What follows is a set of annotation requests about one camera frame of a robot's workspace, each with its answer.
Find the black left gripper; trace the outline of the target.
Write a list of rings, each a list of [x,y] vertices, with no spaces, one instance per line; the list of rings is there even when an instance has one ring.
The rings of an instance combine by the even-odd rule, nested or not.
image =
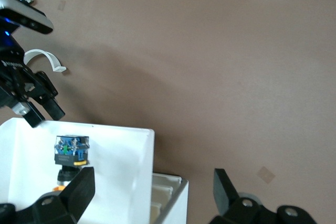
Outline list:
[[[1,106],[7,106],[35,128],[45,120],[29,101],[42,105],[53,120],[60,120],[65,112],[58,105],[58,94],[43,71],[33,72],[24,64],[24,50],[12,36],[18,26],[1,23]]]

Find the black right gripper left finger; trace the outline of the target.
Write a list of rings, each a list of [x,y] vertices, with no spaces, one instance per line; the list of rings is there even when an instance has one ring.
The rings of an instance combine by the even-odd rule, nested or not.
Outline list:
[[[1,223],[78,223],[94,195],[94,168],[85,167],[62,191],[46,193],[23,210],[1,204]]]

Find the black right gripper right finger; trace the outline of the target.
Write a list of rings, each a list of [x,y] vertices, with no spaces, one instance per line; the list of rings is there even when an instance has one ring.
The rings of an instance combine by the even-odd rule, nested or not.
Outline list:
[[[239,194],[224,169],[214,169],[213,195],[219,215],[210,223],[316,223],[297,206],[282,205],[272,212],[256,196]]]

